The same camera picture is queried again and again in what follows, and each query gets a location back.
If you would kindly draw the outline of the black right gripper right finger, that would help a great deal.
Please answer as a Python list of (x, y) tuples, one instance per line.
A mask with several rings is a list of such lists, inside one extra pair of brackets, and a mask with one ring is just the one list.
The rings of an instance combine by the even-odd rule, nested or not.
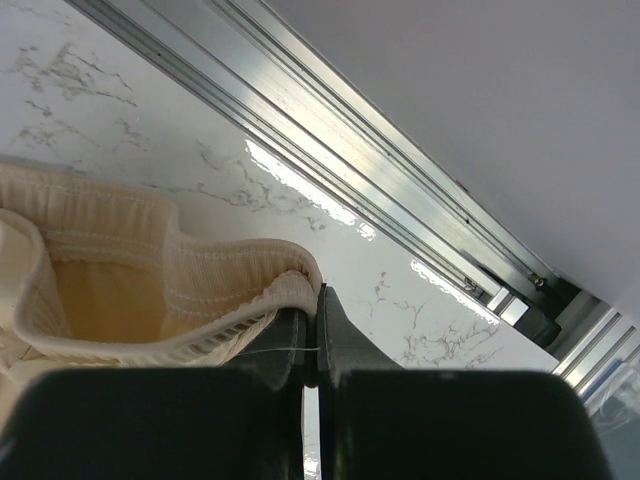
[(608, 479), (574, 390), (521, 370), (405, 369), (318, 300), (317, 383), (326, 479)]

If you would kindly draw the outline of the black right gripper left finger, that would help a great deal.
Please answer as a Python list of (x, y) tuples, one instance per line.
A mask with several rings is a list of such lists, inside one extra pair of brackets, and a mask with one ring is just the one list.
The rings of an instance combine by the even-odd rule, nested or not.
[(39, 377), (1, 435), (5, 479), (300, 479), (306, 316), (221, 367), (77, 368)]

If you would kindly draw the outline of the beige trousers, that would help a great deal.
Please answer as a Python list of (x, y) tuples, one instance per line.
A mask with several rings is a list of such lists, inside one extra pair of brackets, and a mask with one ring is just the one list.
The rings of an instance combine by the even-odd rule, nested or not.
[(184, 233), (160, 195), (1, 168), (1, 389), (71, 367), (220, 366), (286, 308), (317, 311), (314, 257)]

